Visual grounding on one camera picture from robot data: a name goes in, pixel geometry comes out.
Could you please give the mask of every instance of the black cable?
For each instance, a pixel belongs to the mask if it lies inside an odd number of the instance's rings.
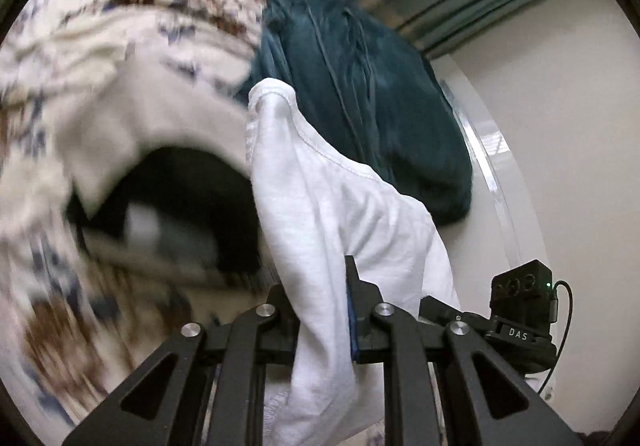
[[[554,373],[554,370],[556,369],[556,365],[558,365],[558,360],[560,359],[560,354],[562,354],[562,350],[564,349],[564,343],[566,341],[566,337],[569,334],[569,327],[571,327],[571,317],[572,315],[574,315],[574,293],[571,290],[571,286],[568,283],[566,283],[564,280],[558,280],[554,285],[554,295],[556,296],[556,299],[558,299],[558,285],[564,286],[567,294],[569,295],[569,314],[566,318],[566,326],[564,327],[564,335],[562,336],[562,341],[560,342],[560,348],[558,349],[558,356],[556,356],[556,363],[554,364],[554,366],[551,367],[551,369],[549,370],[549,373],[546,375],[545,382],[542,383],[542,386],[540,386],[538,395],[542,394],[542,391],[545,389],[546,384],[549,382],[549,379],[551,379],[551,374]]]

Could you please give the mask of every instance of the camera lens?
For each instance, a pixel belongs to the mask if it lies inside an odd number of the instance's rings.
[[[513,279],[507,284],[507,296],[516,296],[520,290],[520,280]]]
[[[524,277],[523,287],[525,291],[531,291],[534,285],[536,285],[536,277],[534,277],[533,275],[527,275],[526,277]]]

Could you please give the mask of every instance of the white fabric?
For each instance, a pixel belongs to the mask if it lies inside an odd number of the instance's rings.
[[[246,61],[228,63],[226,70],[239,82]],[[133,52],[97,99],[54,124],[58,153],[89,217],[144,155],[166,145],[207,150],[247,174],[246,109],[179,72],[152,51]]]
[[[264,238],[300,318],[289,394],[267,387],[265,444],[335,445],[384,414],[382,366],[351,363],[344,256],[414,316],[421,296],[459,306],[449,259],[423,204],[324,141],[289,85],[251,90],[247,151]]]

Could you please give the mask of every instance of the wall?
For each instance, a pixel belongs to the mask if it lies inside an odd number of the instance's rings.
[[[614,0],[545,0],[453,58],[529,188],[574,321],[552,403],[610,429],[640,384],[640,40]],[[561,293],[560,328],[567,302]]]

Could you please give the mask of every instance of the black fabric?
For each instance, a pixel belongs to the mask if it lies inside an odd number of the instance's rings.
[[[290,84],[306,120],[344,156],[420,200],[436,224],[464,217],[472,169],[433,70],[396,32],[343,0],[267,0],[238,99]]]
[[[258,269],[258,216],[251,183],[212,153],[180,147],[154,150],[118,183],[94,217],[86,217],[76,195],[67,216],[79,227],[121,239],[127,207],[136,202],[211,231],[220,271]]]

